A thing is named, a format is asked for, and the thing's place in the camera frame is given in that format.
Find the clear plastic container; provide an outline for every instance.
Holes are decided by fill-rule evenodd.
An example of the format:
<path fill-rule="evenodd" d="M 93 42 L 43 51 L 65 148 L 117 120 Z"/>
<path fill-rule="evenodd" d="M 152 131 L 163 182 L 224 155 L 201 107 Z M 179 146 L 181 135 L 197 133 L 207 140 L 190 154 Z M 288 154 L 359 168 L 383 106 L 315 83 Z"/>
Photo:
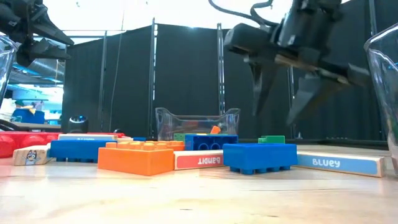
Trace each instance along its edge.
<path fill-rule="evenodd" d="M 0 105 L 2 105 L 2 100 L 7 90 L 17 49 L 18 47 L 13 41 L 0 35 Z"/>
<path fill-rule="evenodd" d="M 364 48 L 398 175 L 398 24 L 370 38 Z"/>
<path fill-rule="evenodd" d="M 231 108 L 221 116 L 174 115 L 166 108 L 156 108 L 157 137 L 169 141 L 175 133 L 210 133 L 213 126 L 221 129 L 220 134 L 238 134 L 240 112 Z"/>

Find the black backdrop panel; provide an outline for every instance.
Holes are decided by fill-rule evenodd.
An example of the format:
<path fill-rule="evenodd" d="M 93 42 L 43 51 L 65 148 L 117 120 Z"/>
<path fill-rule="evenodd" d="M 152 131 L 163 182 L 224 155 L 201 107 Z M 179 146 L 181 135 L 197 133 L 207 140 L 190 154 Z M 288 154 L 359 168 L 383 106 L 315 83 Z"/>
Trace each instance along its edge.
<path fill-rule="evenodd" d="M 66 131 L 71 116 L 85 115 L 89 131 L 100 131 L 98 107 L 103 40 L 67 48 L 72 59 L 66 62 L 63 85 L 62 130 Z"/>
<path fill-rule="evenodd" d="M 158 25 L 155 105 L 178 115 L 218 115 L 217 31 Z"/>
<path fill-rule="evenodd" d="M 347 2 L 343 12 L 343 21 L 330 37 L 332 50 L 328 60 L 367 68 L 363 45 L 370 37 L 368 0 Z M 294 70 L 296 91 L 302 76 L 303 72 Z M 353 86 L 333 95 L 307 119 L 299 121 L 296 130 L 306 139 L 380 140 L 381 124 L 373 86 Z"/>
<path fill-rule="evenodd" d="M 398 1 L 374 0 L 377 31 L 381 32 L 398 22 Z"/>
<path fill-rule="evenodd" d="M 150 27 L 143 27 L 107 38 L 104 131 L 119 128 L 128 136 L 147 136 L 150 32 Z M 119 43 L 121 47 L 118 63 Z M 117 64 L 118 75 L 113 96 Z M 112 124 L 109 128 L 111 110 Z"/>
<path fill-rule="evenodd" d="M 258 138 L 259 135 L 284 135 L 291 138 L 285 125 L 289 111 L 287 69 L 281 68 L 260 116 L 252 115 L 253 87 L 249 65 L 243 58 L 224 52 L 225 105 L 240 108 L 239 137 Z"/>

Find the white ceiling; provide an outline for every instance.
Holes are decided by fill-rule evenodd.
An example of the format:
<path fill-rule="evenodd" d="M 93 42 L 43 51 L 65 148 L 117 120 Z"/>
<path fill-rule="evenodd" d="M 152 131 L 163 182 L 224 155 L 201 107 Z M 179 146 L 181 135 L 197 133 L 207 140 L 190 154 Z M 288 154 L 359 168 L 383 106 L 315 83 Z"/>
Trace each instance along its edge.
<path fill-rule="evenodd" d="M 266 19 L 279 22 L 292 0 L 275 0 L 272 9 L 259 10 Z M 232 28 L 240 22 L 254 22 L 213 9 L 207 0 L 44 0 L 51 20 L 61 30 L 131 30 L 158 23 L 191 27 Z M 226 9 L 249 14 L 258 0 L 214 0 Z"/>

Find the green toy brick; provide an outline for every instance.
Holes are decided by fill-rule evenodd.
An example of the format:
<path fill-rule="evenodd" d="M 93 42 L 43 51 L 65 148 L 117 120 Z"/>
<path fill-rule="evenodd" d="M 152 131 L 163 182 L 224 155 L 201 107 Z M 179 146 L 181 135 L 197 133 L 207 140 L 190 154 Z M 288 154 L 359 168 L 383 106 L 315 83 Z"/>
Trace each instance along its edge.
<path fill-rule="evenodd" d="M 261 136 L 259 143 L 285 144 L 285 136 Z"/>
<path fill-rule="evenodd" d="M 184 141 L 185 140 L 185 134 L 181 133 L 174 133 L 174 141 Z"/>

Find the light blue label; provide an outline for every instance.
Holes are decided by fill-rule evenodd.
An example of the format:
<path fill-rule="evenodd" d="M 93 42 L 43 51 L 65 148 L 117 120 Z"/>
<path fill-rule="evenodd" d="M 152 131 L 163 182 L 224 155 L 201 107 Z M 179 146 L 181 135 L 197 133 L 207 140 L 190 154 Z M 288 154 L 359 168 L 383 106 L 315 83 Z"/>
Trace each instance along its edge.
<path fill-rule="evenodd" d="M 369 175 L 377 174 L 376 161 L 309 155 L 297 155 L 297 159 L 298 166 L 355 172 Z"/>
<path fill-rule="evenodd" d="M 393 66 L 392 65 L 388 66 L 388 69 L 393 69 Z"/>
<path fill-rule="evenodd" d="M 114 140 L 113 136 L 95 136 L 95 137 L 84 137 L 84 136 L 60 136 L 59 140 Z"/>

